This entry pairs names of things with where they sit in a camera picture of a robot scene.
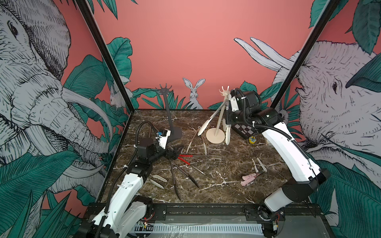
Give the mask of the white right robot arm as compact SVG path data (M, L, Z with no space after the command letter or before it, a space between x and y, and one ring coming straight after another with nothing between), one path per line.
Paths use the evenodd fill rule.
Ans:
M307 199L331 174L320 168L301 148L289 132L281 115L274 108L262 108L262 100L256 91L243 92L234 89L228 97L227 125L244 125L262 134L286 163L292 178L261 202L258 210L263 217L294 202Z

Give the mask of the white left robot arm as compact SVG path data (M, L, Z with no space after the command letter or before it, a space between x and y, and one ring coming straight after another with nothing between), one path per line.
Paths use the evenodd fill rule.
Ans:
M82 222L76 238L125 238L140 221L153 217L152 200L138 196L153 170L153 163L177 152L169 147L172 136L141 139L130 163L124 166L121 184L113 182L117 190L109 194L104 208L91 220Z

